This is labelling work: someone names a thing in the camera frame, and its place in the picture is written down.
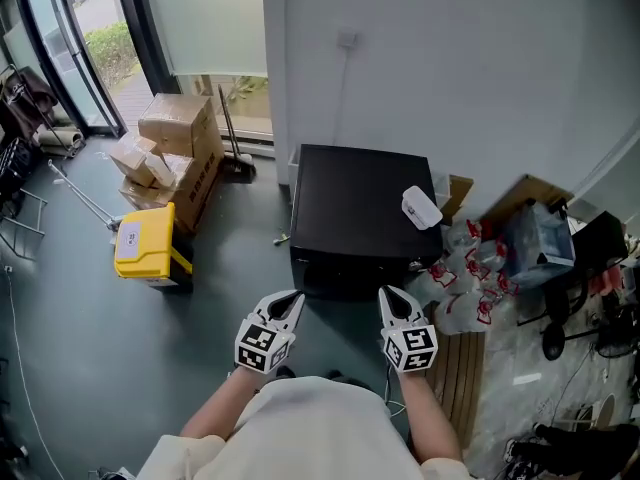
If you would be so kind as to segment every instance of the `yellow bin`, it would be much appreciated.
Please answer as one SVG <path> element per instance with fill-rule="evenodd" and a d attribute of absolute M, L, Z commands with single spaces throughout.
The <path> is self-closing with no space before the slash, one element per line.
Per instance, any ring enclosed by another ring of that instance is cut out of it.
<path fill-rule="evenodd" d="M 118 276 L 154 288 L 192 288 L 193 249 L 174 229 L 175 205 L 140 210 L 120 224 L 114 266 Z"/>

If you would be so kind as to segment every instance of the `green floor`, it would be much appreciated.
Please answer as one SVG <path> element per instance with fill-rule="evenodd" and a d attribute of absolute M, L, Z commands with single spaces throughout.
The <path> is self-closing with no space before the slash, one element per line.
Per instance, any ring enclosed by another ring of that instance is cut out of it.
<path fill-rule="evenodd" d="M 69 176 L 114 214 L 130 211 L 118 194 L 120 171 L 107 139 L 91 140 L 69 161 Z M 33 409 L 67 480 L 98 466 L 138 472 L 162 434 L 179 432 L 233 367 L 240 321 L 269 293 L 292 288 L 288 245 L 291 207 L 275 163 L 258 160 L 252 185 L 220 185 L 195 239 L 190 296 L 164 296 L 113 271 L 110 234 L 42 166 L 27 188 L 48 199 L 47 233 L 37 261 L 17 260 L 18 333 Z M 299 375 L 339 368 L 382 393 L 380 325 L 370 305 L 309 302 L 290 366 Z M 11 361 L 0 393 L 31 452 L 36 472 L 55 478 L 28 413 L 13 342 L 7 283 L 0 281 L 0 355 Z M 405 429 L 404 415 L 396 418 Z"/>

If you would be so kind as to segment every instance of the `yellow lid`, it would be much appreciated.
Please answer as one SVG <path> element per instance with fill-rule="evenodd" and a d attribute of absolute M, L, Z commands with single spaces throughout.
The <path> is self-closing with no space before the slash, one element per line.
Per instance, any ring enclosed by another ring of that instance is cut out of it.
<path fill-rule="evenodd" d="M 120 277 L 169 277 L 175 206 L 127 215 L 116 240 L 114 267 Z"/>

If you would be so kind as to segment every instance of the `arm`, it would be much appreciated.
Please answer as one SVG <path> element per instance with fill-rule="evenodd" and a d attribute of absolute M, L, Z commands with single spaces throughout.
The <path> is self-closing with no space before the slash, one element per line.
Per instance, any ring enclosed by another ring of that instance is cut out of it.
<path fill-rule="evenodd" d="M 264 384 L 265 376 L 244 368 L 235 369 L 229 378 L 211 395 L 211 398 L 196 412 L 182 429 L 180 437 L 200 439 L 218 436 L 225 441 L 253 398 Z"/>
<path fill-rule="evenodd" d="M 407 406 L 413 445 L 420 463 L 435 458 L 462 462 L 456 433 L 442 412 L 424 372 L 398 372 L 398 379 Z"/>

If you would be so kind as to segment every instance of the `blue item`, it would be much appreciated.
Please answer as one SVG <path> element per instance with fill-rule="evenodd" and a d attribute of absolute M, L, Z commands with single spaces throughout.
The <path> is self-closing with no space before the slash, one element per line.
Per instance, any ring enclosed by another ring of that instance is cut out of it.
<path fill-rule="evenodd" d="M 509 247 L 505 273 L 527 290 L 573 268 L 575 251 L 566 216 L 541 203 L 525 206 L 505 228 Z"/>

